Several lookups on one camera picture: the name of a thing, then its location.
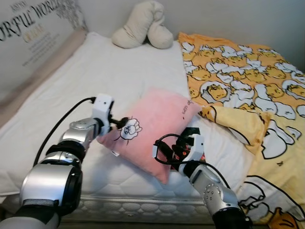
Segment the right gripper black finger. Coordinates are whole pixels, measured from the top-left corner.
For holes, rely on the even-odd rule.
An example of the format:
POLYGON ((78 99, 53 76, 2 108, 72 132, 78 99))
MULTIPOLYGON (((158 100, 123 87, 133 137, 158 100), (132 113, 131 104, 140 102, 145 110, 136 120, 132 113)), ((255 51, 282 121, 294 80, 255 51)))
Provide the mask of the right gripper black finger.
POLYGON ((174 151, 162 140, 160 141, 160 163, 165 165, 173 165, 176 163, 174 151))

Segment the white quilted mattress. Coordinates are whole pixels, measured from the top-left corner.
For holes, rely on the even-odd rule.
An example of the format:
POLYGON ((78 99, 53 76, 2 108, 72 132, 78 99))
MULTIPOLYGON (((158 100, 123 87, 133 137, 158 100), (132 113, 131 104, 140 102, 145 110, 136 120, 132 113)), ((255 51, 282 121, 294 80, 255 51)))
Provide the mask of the white quilted mattress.
MULTIPOLYGON (((0 215, 17 211, 18 190, 48 132, 83 98, 109 94, 112 114, 127 112, 149 89, 190 97, 182 48, 146 44, 122 49, 90 32, 83 45, 42 83, 0 129, 0 215)), ((212 223, 188 179, 171 172, 166 184, 94 140, 82 165, 82 198, 68 221, 212 223)))

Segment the printed scroll pattern headboard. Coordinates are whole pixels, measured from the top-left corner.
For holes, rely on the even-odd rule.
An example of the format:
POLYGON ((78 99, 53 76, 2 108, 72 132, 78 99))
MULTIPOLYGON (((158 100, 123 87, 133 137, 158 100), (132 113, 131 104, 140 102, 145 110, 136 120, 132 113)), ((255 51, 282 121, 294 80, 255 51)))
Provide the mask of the printed scroll pattern headboard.
POLYGON ((0 0, 0 127, 83 44, 78 0, 0 0))

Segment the dark red snack packet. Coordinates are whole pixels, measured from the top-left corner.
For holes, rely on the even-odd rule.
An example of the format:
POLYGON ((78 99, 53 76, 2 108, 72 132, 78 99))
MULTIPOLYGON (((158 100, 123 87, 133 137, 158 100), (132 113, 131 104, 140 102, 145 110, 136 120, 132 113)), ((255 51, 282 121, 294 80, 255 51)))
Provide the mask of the dark red snack packet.
POLYGON ((179 137, 177 139, 184 138, 185 140, 187 140, 189 142, 190 151, 191 151, 191 148, 192 148, 193 143, 194 143, 194 138, 192 137, 192 135, 199 135, 199 134, 200 134, 200 129, 199 128, 187 127, 181 133, 181 135, 180 135, 181 137, 179 137))

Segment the pink pillow with cartoon print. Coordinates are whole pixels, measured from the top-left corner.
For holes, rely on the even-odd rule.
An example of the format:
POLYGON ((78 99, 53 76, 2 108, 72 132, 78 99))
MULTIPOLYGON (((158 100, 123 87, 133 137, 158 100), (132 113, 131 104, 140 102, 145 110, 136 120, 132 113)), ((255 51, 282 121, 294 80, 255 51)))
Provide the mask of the pink pillow with cartoon print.
POLYGON ((166 185, 170 166, 154 159, 154 142, 163 135, 182 133, 200 111, 199 104, 181 94, 150 89, 131 106, 123 128, 110 131, 97 140, 166 185))

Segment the yellow cartoon egg quilt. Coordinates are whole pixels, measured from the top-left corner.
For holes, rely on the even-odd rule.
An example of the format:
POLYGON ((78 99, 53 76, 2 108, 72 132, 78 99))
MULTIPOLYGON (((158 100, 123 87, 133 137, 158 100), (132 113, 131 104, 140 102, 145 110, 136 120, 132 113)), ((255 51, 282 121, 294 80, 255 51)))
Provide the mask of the yellow cartoon egg quilt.
POLYGON ((305 229, 305 74, 262 44, 177 39, 200 115, 253 155, 235 189, 246 216, 270 229, 305 229))

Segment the cream folded pillow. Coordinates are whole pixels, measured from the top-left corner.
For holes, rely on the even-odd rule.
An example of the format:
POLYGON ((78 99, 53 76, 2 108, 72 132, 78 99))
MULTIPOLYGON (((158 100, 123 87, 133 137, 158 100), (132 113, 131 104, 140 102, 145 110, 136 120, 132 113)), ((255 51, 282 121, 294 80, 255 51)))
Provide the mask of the cream folded pillow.
POLYGON ((111 37, 113 44, 124 49, 139 47, 146 39, 157 49, 173 45, 173 35, 165 27, 165 7, 154 0, 136 4, 126 24, 111 37))

